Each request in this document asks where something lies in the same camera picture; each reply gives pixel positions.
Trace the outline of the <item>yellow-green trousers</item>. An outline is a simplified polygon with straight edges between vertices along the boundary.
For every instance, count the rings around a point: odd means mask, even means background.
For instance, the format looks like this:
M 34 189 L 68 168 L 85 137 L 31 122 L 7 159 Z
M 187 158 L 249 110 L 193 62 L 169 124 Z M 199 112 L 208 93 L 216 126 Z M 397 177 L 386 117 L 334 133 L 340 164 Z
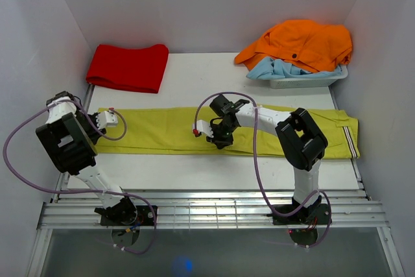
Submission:
M 251 156 L 251 128 L 238 128 L 233 133 L 233 145 L 219 150 L 204 138 L 192 133 L 195 117 L 210 121 L 216 115 L 207 106 L 121 110 L 125 122 L 108 128 L 107 138 L 100 138 L 98 153 L 111 154 L 219 154 Z M 328 140 L 326 159 L 354 159 L 358 150 L 358 120 L 343 110 L 310 110 L 310 115 Z

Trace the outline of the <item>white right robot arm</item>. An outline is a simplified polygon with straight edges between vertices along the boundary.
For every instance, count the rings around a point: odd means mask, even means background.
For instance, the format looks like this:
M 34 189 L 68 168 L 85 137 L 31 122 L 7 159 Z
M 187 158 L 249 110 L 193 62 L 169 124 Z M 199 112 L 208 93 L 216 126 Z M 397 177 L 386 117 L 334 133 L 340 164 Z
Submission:
M 294 193 L 290 204 L 271 205 L 271 216 L 285 224 L 316 224 L 328 215 L 319 189 L 319 170 L 328 141 L 309 112 L 271 110 L 256 105 L 253 99 L 228 100 L 218 93 L 209 107 L 216 114 L 210 122 L 197 121 L 194 133 L 205 134 L 218 149 L 233 144 L 238 128 L 252 128 L 278 138 L 283 156 L 294 169 Z

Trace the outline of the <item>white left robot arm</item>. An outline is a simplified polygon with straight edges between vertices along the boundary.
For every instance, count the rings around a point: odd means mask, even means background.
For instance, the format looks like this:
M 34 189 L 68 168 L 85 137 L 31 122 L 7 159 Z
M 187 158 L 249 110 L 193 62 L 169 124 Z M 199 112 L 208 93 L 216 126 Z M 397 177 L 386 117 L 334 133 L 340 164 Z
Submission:
M 120 118 L 113 110 L 83 114 L 76 99 L 67 91 L 49 99 L 48 119 L 36 129 L 36 135 L 61 173 L 69 173 L 97 191 L 102 207 L 96 213 L 115 224 L 133 224 L 138 216 L 134 203 L 123 195 L 120 186 L 110 182 L 95 161 L 98 140 L 106 135 L 108 127 L 117 126 Z

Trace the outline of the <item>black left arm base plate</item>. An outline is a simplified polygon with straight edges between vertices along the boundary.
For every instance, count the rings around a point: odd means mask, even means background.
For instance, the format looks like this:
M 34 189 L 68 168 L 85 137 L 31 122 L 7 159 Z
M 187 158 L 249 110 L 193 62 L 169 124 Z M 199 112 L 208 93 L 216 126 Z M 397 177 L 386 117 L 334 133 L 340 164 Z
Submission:
M 105 216 L 101 216 L 99 224 L 101 226 L 128 226 L 131 227 L 133 225 L 140 225 L 140 226 L 154 226 L 154 218 L 158 215 L 158 206 L 152 205 L 152 209 L 154 213 L 152 213 L 151 209 L 148 206 L 139 205 L 136 206 L 137 209 L 137 218 L 131 224 L 123 224 L 119 221 L 111 221 Z

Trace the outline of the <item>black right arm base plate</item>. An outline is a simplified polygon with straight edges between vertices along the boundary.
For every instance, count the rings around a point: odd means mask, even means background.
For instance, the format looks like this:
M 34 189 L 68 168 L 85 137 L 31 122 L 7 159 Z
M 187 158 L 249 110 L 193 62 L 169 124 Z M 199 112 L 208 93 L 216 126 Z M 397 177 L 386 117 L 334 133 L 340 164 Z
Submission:
M 327 204 L 321 204 L 317 208 L 302 208 L 298 213 L 289 217 L 282 217 L 270 213 L 267 217 L 272 218 L 274 225 L 277 224 L 306 224 L 306 225 L 327 225 L 331 224 L 332 220 L 329 216 L 329 209 Z

